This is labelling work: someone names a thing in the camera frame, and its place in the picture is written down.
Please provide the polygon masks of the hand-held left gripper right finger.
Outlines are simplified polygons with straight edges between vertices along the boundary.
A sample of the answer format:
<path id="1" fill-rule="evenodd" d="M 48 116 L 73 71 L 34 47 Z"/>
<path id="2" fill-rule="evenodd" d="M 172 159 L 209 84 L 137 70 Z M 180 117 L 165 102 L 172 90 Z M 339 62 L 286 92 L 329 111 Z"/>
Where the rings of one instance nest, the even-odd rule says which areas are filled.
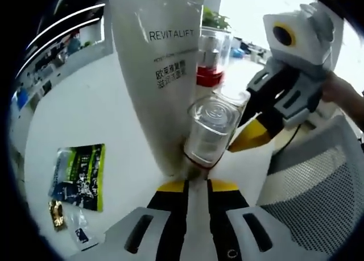
<path id="1" fill-rule="evenodd" d="M 295 260 L 289 229 L 250 207 L 235 183 L 207 180 L 210 232 L 218 260 Z"/>

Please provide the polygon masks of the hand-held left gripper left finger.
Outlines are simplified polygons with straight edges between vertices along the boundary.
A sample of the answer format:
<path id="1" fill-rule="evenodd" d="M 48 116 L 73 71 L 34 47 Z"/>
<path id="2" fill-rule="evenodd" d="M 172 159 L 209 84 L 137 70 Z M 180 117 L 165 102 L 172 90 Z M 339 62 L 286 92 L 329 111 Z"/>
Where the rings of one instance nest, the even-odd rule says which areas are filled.
<path id="1" fill-rule="evenodd" d="M 189 182 L 161 185 L 106 232 L 112 260 L 179 260 L 187 231 Z"/>

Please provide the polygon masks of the person's right hand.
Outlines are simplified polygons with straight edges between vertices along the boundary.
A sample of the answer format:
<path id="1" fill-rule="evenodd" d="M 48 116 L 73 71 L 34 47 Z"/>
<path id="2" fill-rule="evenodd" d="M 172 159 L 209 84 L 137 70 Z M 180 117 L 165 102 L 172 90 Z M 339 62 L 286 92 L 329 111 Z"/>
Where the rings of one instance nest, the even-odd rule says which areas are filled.
<path id="1" fill-rule="evenodd" d="M 355 93 L 355 90 L 347 81 L 338 77 L 333 72 L 327 74 L 325 82 L 322 85 L 323 101 L 334 102 L 339 105 L 352 93 Z"/>

